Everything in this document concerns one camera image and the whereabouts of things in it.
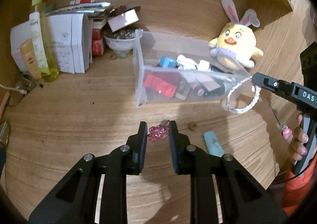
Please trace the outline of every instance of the human hand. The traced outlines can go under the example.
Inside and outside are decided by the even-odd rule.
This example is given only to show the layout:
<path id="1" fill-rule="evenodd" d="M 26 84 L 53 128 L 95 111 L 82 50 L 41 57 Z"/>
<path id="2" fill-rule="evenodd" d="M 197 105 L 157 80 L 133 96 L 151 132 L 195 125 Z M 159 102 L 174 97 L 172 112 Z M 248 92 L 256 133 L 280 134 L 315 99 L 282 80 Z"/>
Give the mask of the human hand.
<path id="1" fill-rule="evenodd" d="M 300 125 L 303 120 L 302 114 L 299 114 L 297 116 L 298 124 Z M 302 145 L 301 143 L 307 143 L 308 142 L 308 136 L 303 131 L 303 129 L 300 128 L 300 126 L 296 127 L 294 130 L 294 137 L 291 141 L 291 143 L 288 146 L 288 156 L 291 160 L 299 161 L 303 158 L 304 155 L 307 154 L 307 149 Z"/>

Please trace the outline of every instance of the wooden desk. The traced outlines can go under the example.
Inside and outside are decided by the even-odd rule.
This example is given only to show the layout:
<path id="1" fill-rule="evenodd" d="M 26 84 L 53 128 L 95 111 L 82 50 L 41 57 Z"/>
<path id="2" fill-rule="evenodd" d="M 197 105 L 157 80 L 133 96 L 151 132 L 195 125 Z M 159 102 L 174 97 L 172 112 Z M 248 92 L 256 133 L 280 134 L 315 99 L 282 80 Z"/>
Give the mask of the wooden desk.
<path id="1" fill-rule="evenodd" d="M 150 127 L 176 120 L 179 131 L 204 149 L 202 135 L 213 130 L 224 151 L 265 188 L 285 163 L 287 145 L 267 103 L 243 115 L 231 115 L 219 101 L 136 108 L 132 57 L 108 57 L 94 58 L 86 74 L 62 74 L 6 110 L 12 126 L 7 191 L 24 216 L 84 154 L 100 156 L 125 144 L 140 121 Z M 239 106 L 251 101 L 241 99 Z M 198 124 L 195 132 L 187 128 L 190 121 Z M 167 140 L 148 142 L 143 173 L 127 178 L 127 205 L 131 223 L 167 223 L 174 216 L 175 223 L 188 223 L 190 179 L 174 174 Z"/>

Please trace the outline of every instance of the orange beak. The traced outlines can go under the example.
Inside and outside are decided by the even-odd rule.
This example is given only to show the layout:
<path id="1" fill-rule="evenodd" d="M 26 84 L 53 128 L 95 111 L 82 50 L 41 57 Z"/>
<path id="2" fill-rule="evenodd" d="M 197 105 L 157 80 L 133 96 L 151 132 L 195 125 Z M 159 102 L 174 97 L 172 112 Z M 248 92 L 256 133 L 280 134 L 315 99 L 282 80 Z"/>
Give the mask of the orange beak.
<path id="1" fill-rule="evenodd" d="M 233 39 L 233 38 L 226 38 L 224 40 L 224 42 L 227 44 L 227 45 L 236 45 L 237 42 Z"/>

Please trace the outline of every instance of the clear storage container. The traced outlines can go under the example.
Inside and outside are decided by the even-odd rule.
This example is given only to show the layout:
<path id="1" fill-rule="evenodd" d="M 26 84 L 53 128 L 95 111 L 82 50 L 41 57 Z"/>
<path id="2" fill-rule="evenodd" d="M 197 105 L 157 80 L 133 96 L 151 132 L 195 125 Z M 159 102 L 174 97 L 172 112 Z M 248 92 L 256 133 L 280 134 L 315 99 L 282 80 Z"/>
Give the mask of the clear storage container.
<path id="1" fill-rule="evenodd" d="M 180 54 L 196 62 L 209 61 L 224 72 L 157 67 L 161 57 L 176 60 Z M 230 68 L 225 65 L 226 60 L 230 60 Z M 225 99 L 233 86 L 249 76 L 235 60 L 225 61 L 210 56 L 208 41 L 136 31 L 133 49 L 136 106 L 145 103 Z"/>

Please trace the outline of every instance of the metal screw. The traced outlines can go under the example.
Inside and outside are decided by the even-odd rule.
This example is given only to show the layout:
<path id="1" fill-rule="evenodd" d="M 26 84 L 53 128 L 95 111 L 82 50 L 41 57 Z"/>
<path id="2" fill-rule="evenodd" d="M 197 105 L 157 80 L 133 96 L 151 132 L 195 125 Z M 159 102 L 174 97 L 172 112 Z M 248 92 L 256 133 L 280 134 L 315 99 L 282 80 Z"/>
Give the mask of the metal screw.
<path id="1" fill-rule="evenodd" d="M 120 147 L 120 150 L 122 150 L 123 152 L 127 152 L 128 150 L 130 150 L 130 147 L 129 147 L 129 145 L 122 145 L 121 147 Z"/>
<path id="2" fill-rule="evenodd" d="M 93 157 L 94 157 L 94 156 L 93 156 L 92 154 L 86 154 L 86 155 L 84 156 L 84 160 L 88 162 L 88 161 L 92 160 Z"/>
<path id="3" fill-rule="evenodd" d="M 194 152 L 196 150 L 196 146 L 191 144 L 191 145 L 188 145 L 186 149 L 190 152 Z"/>
<path id="4" fill-rule="evenodd" d="M 232 161 L 233 160 L 233 157 L 232 157 L 232 155 L 231 154 L 225 154 L 224 156 L 223 156 L 223 158 L 226 160 L 226 161 L 228 161 L 228 162 L 230 162 L 230 161 Z"/>

